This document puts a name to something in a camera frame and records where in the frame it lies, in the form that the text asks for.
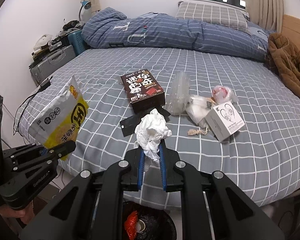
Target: rope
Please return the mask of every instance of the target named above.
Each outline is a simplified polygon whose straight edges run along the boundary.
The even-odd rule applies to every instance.
[[[206,130],[194,130],[194,129],[190,129],[188,131],[188,135],[190,135],[190,136],[199,135],[199,134],[206,135],[207,133],[208,133],[208,127],[206,127]]]

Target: qr code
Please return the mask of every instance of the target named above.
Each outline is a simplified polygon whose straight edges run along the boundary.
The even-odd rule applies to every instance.
[[[209,101],[207,101],[207,108],[208,108],[208,109],[211,109],[211,107],[212,107],[212,103],[209,102]]]

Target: bed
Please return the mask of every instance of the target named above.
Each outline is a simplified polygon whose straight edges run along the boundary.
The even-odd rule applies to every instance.
[[[75,75],[89,111],[76,150],[60,165],[74,176],[85,169],[107,169],[124,158],[136,140],[135,135],[123,137],[119,126],[133,111],[117,78],[145,68],[166,94],[176,73],[185,71],[191,94],[210,97],[211,89],[222,84],[239,98],[235,108],[246,126],[222,143],[211,132],[188,136],[188,130],[196,128],[190,118],[170,116],[172,137],[166,144],[182,160],[200,171],[222,170],[259,206],[300,188],[300,99],[263,63],[240,57],[172,48],[87,50],[57,70],[51,86],[35,96],[21,118],[20,133],[35,142],[27,133],[29,125]],[[181,206],[179,193],[167,194],[161,188],[160,170],[151,166],[142,190],[125,192],[124,197],[157,209]]]

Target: earphone box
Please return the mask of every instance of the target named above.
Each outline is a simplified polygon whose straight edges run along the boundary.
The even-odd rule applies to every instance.
[[[149,70],[129,73],[121,79],[135,114],[166,104],[164,90]]]
[[[231,102],[213,107],[205,118],[220,142],[244,126],[244,121]]]

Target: black trash bag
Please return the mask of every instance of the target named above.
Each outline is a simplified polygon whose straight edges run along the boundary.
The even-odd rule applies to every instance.
[[[146,228],[137,233],[135,240],[177,240],[177,230],[171,217],[163,210],[152,209],[127,201],[122,209],[122,240],[129,240],[124,229],[124,222],[133,212],[138,212],[138,220],[142,220]]]

